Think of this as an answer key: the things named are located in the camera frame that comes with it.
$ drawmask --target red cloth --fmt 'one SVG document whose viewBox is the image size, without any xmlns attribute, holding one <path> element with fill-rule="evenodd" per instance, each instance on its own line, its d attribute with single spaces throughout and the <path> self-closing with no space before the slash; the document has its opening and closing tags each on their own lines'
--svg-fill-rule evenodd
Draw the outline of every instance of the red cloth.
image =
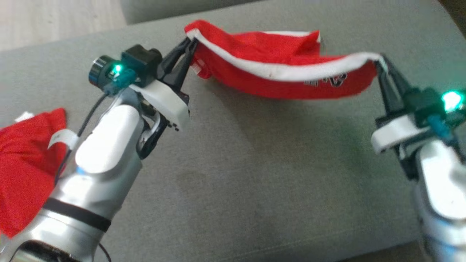
<svg viewBox="0 0 466 262">
<path fill-rule="evenodd" d="M 192 67 L 202 78 L 245 93 L 288 99 L 340 98 L 361 93 L 377 75 L 380 54 L 320 56 L 320 32 L 228 34 L 206 21 L 185 27 L 196 38 Z"/>
<path fill-rule="evenodd" d="M 47 147 L 64 128 L 65 110 L 58 108 L 0 130 L 0 231 L 6 236 L 23 230 L 52 192 L 66 145 Z"/>
</svg>

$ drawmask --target black band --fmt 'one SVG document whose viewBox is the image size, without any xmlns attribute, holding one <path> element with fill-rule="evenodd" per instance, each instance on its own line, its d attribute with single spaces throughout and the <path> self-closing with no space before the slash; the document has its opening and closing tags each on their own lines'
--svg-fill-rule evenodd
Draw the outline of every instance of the black band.
<svg viewBox="0 0 466 262">
<path fill-rule="evenodd" d="M 103 216 L 97 215 L 96 213 L 93 213 L 84 208 L 61 202 L 55 198 L 47 199 L 42 208 L 70 218 L 74 218 L 103 232 L 107 232 L 110 224 L 112 223 L 112 221 L 104 218 Z"/>
</svg>

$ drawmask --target fabric tag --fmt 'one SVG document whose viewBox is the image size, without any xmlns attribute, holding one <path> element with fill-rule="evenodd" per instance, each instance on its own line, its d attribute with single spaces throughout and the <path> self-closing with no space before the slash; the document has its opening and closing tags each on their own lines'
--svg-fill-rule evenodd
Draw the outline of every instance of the fabric tag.
<svg viewBox="0 0 466 262">
<path fill-rule="evenodd" d="M 50 143 L 48 144 L 48 148 L 50 148 L 55 143 L 62 142 L 66 144 L 70 150 L 73 150 L 78 140 L 79 137 L 78 135 L 76 135 L 76 133 L 74 133 L 70 129 L 62 129 L 52 135 Z"/>
<path fill-rule="evenodd" d="M 16 118 L 14 121 L 15 122 L 21 122 L 26 119 L 30 119 L 34 117 L 34 114 L 28 111 L 23 112 L 18 118 Z"/>
</svg>

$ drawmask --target couch cushion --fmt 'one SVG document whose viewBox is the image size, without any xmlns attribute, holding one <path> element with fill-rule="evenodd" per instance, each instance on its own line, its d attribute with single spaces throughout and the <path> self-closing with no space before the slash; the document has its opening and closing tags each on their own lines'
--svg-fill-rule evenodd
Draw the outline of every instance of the couch cushion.
<svg viewBox="0 0 466 262">
<path fill-rule="evenodd" d="M 120 0 L 128 24 L 192 14 L 257 0 Z"/>
<path fill-rule="evenodd" d="M 199 18 L 231 33 L 319 29 L 325 54 L 384 52 L 421 87 L 466 83 L 466 41 L 436 2 L 271 0 L 0 53 L 0 126 L 65 107 L 77 130 L 101 94 L 94 58 L 136 43 L 166 54 Z M 264 99 L 193 72 L 183 90 L 191 127 L 143 162 L 103 239 L 115 261 L 330 262 L 417 237 L 410 183 L 370 145 L 376 81 L 338 101 Z"/>
</svg>

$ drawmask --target black logo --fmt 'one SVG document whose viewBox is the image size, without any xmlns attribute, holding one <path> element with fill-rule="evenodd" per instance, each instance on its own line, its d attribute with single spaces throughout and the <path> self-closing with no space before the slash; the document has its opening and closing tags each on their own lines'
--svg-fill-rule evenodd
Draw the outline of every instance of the black logo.
<svg viewBox="0 0 466 262">
<path fill-rule="evenodd" d="M 348 78 L 348 74 L 344 73 L 344 74 L 341 74 L 339 76 L 326 77 L 326 78 L 320 79 L 320 80 L 304 81 L 304 84 L 318 87 L 319 82 L 327 83 L 327 82 L 330 81 L 330 84 L 333 87 L 340 87 L 343 84 L 343 82 L 345 81 L 346 78 Z"/>
</svg>

